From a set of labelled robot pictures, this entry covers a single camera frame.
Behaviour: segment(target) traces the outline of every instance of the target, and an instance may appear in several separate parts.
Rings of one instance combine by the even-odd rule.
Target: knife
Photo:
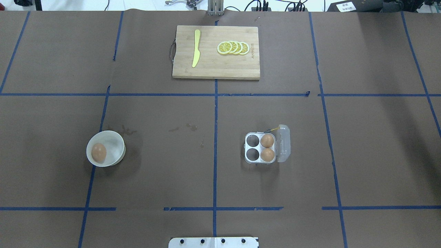
[[[193,68],[198,64],[199,57],[201,55],[201,52],[198,50],[200,38],[201,38],[201,31],[199,29],[196,29],[194,31],[194,54],[193,54],[193,64],[192,64]]]

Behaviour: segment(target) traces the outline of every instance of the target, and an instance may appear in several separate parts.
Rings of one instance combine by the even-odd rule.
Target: egg
[[[265,162],[270,162],[274,159],[274,151],[270,148],[266,148],[260,153],[260,158]]]
[[[102,163],[106,159],[106,147],[101,143],[96,143],[92,147],[92,158],[97,163]]]
[[[265,134],[260,139],[260,144],[262,144],[266,148],[271,147],[274,144],[273,136],[271,134]]]

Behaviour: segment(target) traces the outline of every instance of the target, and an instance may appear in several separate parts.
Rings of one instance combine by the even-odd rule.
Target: black glove
[[[14,3],[23,7],[32,6],[32,0],[14,0]]]

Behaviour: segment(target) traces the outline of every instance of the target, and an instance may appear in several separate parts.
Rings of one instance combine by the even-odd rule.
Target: wooden cutting board
[[[199,29],[199,51],[192,67],[194,31]],[[242,41],[250,45],[246,55],[221,55],[217,45],[223,41]],[[178,26],[173,78],[180,79],[260,79],[259,34],[257,27],[245,26]]]

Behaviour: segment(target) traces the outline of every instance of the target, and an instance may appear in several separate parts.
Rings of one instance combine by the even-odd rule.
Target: egg container lid
[[[285,162],[291,155],[291,136],[287,125],[279,125],[276,130],[277,162]]]

